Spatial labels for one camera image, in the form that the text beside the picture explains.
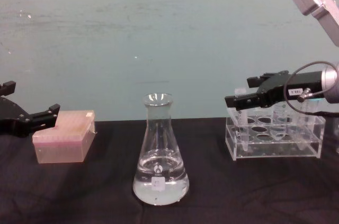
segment table surface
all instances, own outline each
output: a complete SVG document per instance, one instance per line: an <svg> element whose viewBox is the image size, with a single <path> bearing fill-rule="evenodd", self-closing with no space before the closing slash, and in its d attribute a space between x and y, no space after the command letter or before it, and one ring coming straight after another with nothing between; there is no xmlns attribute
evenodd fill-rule
<svg viewBox="0 0 339 224"><path fill-rule="evenodd" d="M164 207L143 204L132 191L145 121L97 122L83 163L39 165L30 138L2 136L0 223L339 223L332 121L321 159L234 162L225 120L172 121L190 190Z"/></svg>

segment black cable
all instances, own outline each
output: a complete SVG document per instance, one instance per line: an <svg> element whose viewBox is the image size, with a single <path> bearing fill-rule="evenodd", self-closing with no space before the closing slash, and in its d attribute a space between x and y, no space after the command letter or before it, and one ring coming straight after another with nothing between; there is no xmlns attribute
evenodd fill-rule
<svg viewBox="0 0 339 224"><path fill-rule="evenodd" d="M319 94L323 94L323 93L326 93L330 90L332 90L336 84L339 82L339 71L337 70L336 66L331 64L330 62L328 61L314 61L314 62L310 62L309 64L306 64L302 67L300 67L299 69L297 69L295 72L293 72L291 74L291 76L287 79L287 81L285 82L284 84L284 90L283 90L283 94L284 94L284 99L286 101L286 103L296 112L298 113L301 113L301 114L306 114L306 115L316 115L316 116L328 116L328 117L338 117L339 114L338 113L330 113L330 112L316 112L316 113L312 113L312 112L305 112L305 111L302 111L302 110L299 110L299 109L296 109L294 106L292 106L292 104L290 103L290 101L287 99L287 86L288 86L288 83L292 80L293 77L295 77L295 75L300 72L301 70L309 67L309 66L312 66L312 65L315 65L315 64L327 64L329 66L331 66L335 72L336 72L336 78L335 78L335 81L334 81L334 84L326 89L326 90L322 90L320 92L316 92L316 93L312 93L313 96L315 95L319 95Z"/></svg>

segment clear liquid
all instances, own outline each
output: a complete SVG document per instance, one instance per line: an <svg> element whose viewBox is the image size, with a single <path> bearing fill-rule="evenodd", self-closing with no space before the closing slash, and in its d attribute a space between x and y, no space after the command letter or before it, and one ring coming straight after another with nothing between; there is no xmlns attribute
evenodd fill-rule
<svg viewBox="0 0 339 224"><path fill-rule="evenodd" d="M155 186L154 180L160 181ZM140 158L133 190L145 203L166 205L179 201L189 189L189 179L179 152L152 150Z"/></svg>

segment glass flask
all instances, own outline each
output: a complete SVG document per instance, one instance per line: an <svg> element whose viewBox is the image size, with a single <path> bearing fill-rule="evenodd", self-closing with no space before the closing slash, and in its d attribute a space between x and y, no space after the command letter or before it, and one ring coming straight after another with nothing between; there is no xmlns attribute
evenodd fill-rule
<svg viewBox="0 0 339 224"><path fill-rule="evenodd" d="M166 205L179 201L189 189L179 147L171 125L172 96L152 93L143 98L147 128L139 156L133 191L142 201Z"/></svg>

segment wall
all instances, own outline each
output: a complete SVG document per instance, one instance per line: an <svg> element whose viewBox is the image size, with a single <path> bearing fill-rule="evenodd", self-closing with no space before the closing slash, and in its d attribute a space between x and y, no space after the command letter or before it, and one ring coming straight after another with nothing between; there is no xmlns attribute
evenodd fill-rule
<svg viewBox="0 0 339 224"><path fill-rule="evenodd" d="M173 118L224 117L247 77L337 54L292 0L0 0L0 81L29 112L144 119L167 92Z"/></svg>

